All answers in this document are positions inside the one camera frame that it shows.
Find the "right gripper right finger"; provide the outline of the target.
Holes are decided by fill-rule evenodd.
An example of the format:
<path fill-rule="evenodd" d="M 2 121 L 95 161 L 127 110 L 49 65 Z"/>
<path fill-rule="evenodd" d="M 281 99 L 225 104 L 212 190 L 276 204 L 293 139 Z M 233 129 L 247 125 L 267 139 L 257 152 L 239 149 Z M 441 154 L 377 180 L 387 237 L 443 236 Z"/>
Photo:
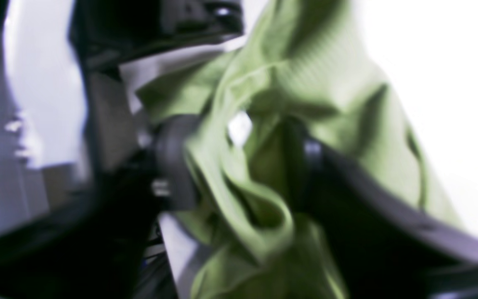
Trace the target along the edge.
<path fill-rule="evenodd" d="M 283 121 L 293 210 L 321 225 L 353 299 L 478 299 L 478 238 L 399 201 L 295 118 Z"/>

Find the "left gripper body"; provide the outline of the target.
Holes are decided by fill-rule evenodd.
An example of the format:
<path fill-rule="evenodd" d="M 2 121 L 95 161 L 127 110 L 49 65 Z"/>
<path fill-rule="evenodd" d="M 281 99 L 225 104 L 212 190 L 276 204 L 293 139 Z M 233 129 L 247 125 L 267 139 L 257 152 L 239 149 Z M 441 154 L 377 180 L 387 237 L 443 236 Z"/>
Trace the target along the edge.
<path fill-rule="evenodd" d="M 243 36 L 240 0 L 78 0 L 68 37 L 87 71 Z"/>

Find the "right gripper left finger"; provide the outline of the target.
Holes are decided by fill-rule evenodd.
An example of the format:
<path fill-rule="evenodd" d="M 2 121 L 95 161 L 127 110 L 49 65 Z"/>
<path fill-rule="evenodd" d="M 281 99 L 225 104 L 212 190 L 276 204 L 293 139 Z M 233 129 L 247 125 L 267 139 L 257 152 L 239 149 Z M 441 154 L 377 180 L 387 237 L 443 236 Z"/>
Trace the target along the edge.
<path fill-rule="evenodd" d="M 153 131 L 93 189 L 50 216 L 0 237 L 4 299 L 177 299 L 166 253 L 144 257 L 163 211 L 190 211 L 199 192 L 184 159 L 201 118 L 180 114 Z"/>

